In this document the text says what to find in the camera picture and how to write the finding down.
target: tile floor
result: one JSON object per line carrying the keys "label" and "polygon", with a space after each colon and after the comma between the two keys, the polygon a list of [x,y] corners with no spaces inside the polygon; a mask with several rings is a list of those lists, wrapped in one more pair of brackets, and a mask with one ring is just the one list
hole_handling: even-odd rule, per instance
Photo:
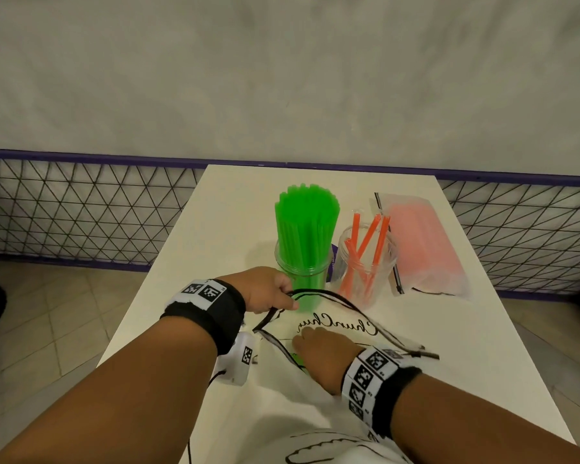
{"label": "tile floor", "polygon": [[[0,449],[93,371],[144,273],[0,262]],[[580,445],[580,312],[504,299]]]}

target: clear plastic jar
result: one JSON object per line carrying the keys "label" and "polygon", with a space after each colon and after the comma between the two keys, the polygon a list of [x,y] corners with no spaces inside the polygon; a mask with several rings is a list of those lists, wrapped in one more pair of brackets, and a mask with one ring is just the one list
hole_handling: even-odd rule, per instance
{"label": "clear plastic jar", "polygon": [[[361,246],[368,227],[368,225],[359,225],[357,246]],[[355,257],[350,256],[346,247],[346,240],[350,239],[352,231],[353,227],[348,226],[341,233],[337,257],[333,266],[331,288],[357,307],[366,308],[376,302],[382,288],[387,284],[389,275],[398,259],[398,248],[393,236],[387,230],[380,262],[373,265],[373,256],[380,235],[379,229],[373,234],[361,260],[356,260]]]}
{"label": "clear plastic jar", "polygon": [[[300,269],[287,264],[279,255],[279,242],[275,245],[275,260],[282,272],[285,272],[292,279],[293,289],[315,288],[324,289],[326,284],[326,274],[331,265],[333,251],[329,250],[328,257],[321,264],[307,269]],[[304,296],[299,300],[299,311],[312,312],[320,303],[320,296]]]}

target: wrist band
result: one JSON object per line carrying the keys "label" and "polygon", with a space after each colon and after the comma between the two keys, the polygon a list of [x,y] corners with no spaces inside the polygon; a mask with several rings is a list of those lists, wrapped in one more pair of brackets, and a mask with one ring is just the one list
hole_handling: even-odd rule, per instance
{"label": "wrist band", "polygon": [[166,304],[161,315],[194,321],[215,341],[217,355],[230,351],[245,316],[245,300],[231,284],[221,280],[193,280]]}
{"label": "wrist band", "polygon": [[357,355],[342,380],[341,395],[350,411],[383,437],[391,438],[391,416],[402,390],[421,373],[403,362],[393,350],[370,347]]}

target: white wall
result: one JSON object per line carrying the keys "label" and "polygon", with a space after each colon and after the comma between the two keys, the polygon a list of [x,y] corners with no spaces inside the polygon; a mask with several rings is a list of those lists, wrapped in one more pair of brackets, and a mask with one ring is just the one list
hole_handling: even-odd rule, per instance
{"label": "white wall", "polygon": [[580,0],[0,0],[0,148],[580,174]]}

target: pink plastic bag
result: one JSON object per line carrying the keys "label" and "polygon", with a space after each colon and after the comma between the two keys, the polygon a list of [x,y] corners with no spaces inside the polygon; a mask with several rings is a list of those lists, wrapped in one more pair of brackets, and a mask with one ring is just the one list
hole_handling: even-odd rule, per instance
{"label": "pink plastic bag", "polygon": [[398,245],[398,273],[404,292],[415,288],[425,293],[468,298],[469,283],[445,229],[425,198],[378,194]]}

